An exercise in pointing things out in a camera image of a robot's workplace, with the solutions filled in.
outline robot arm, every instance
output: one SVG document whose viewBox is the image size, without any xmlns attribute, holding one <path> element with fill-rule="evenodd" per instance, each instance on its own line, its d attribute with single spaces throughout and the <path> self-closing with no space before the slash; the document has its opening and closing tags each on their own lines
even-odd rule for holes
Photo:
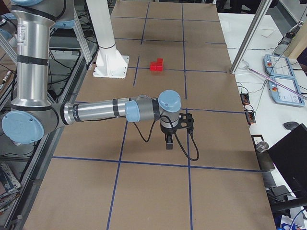
<svg viewBox="0 0 307 230">
<path fill-rule="evenodd" d="M 93 8 L 95 0 L 88 0 Z M 191 114 L 180 114 L 181 101 L 177 92 L 168 90 L 158 98 L 144 95 L 136 98 L 113 99 L 96 103 L 51 104 L 47 100 L 47 67 L 49 52 L 49 31 L 56 21 L 70 23 L 73 20 L 73 0 L 12 0 L 12 13 L 18 20 L 17 51 L 17 97 L 11 102 L 12 111 L 2 120 L 5 134 L 15 142 L 28 144 L 40 140 L 53 130 L 74 122 L 105 120 L 125 117 L 128 122 L 160 120 L 165 134 L 166 148 L 172 149 L 172 135 L 177 129 L 186 128 L 192 136 Z M 107 7 L 106 0 L 101 2 Z M 115 63 L 121 58 L 113 44 L 111 25 L 99 29 L 99 34 L 113 37 L 99 42 L 101 63 L 107 68 L 98 68 L 102 74 L 114 74 Z"/>
</svg>

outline computer mouse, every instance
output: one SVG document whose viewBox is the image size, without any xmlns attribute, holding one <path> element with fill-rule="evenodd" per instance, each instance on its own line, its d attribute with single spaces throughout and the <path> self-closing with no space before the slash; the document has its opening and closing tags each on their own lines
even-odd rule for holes
<svg viewBox="0 0 307 230">
<path fill-rule="evenodd" d="M 299 123 L 297 123 L 296 121 L 289 121 L 284 123 L 283 126 L 288 130 L 293 130 L 299 126 Z"/>
</svg>

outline white desk surface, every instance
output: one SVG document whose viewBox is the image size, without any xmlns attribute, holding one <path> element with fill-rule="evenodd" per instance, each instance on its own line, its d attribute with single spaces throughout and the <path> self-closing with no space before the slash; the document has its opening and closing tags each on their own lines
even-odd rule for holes
<svg viewBox="0 0 307 230">
<path fill-rule="evenodd" d="M 231 48 L 240 48 L 240 45 L 253 19 L 253 15 L 219 13 L 219 18 L 228 47 L 230 60 L 233 63 L 238 49 Z M 262 36 L 261 34 L 264 32 L 264 29 L 268 27 L 274 29 L 274 32 L 269 37 Z M 263 57 L 266 54 L 272 54 L 274 49 L 271 48 L 276 47 L 282 37 L 283 36 L 279 32 L 279 29 L 277 28 L 272 17 L 266 15 L 249 46 L 249 50 L 245 54 L 244 60 L 249 63 L 252 69 L 266 75 L 262 62 Z M 294 69 L 301 69 L 299 64 L 296 63 L 295 59 L 290 60 L 290 62 L 294 63 L 292 65 Z M 301 70 L 298 70 L 295 71 L 295 75 L 298 84 L 307 88 L 307 76 L 305 73 Z M 250 73 L 247 70 L 239 69 L 236 73 L 236 81 L 240 82 L 242 86 L 246 87 L 249 92 L 253 92 L 259 90 L 262 87 L 265 79 L 256 74 Z M 249 95 L 250 103 L 254 109 L 257 108 L 260 95 L 261 91 L 251 93 Z M 298 108 L 274 103 L 271 98 L 269 88 L 266 85 L 260 100 L 258 110 L 256 112 L 257 123 L 251 125 L 249 128 L 250 133 L 252 135 L 261 134 L 269 146 L 273 146 L 290 132 L 283 127 L 283 123 L 288 121 L 296 121 L 300 124 L 303 123 L 307 125 L 307 106 Z M 291 190 L 278 170 L 274 170 L 272 175 L 277 186 L 285 185 L 289 191 Z"/>
</svg>

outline black monitor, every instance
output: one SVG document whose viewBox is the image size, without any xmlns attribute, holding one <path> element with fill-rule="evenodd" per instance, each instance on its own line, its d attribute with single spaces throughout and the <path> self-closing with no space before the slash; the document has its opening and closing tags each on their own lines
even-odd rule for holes
<svg viewBox="0 0 307 230">
<path fill-rule="evenodd" d="M 307 199 L 307 128 L 300 124 L 269 149 L 275 166 L 297 198 Z"/>
</svg>

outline white stand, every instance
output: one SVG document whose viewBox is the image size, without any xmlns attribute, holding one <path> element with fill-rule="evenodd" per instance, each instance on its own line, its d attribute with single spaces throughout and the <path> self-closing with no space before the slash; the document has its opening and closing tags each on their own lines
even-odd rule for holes
<svg viewBox="0 0 307 230">
<path fill-rule="evenodd" d="M 94 77 L 125 78 L 129 56 L 116 49 L 107 0 L 87 0 L 99 45 Z"/>
</svg>

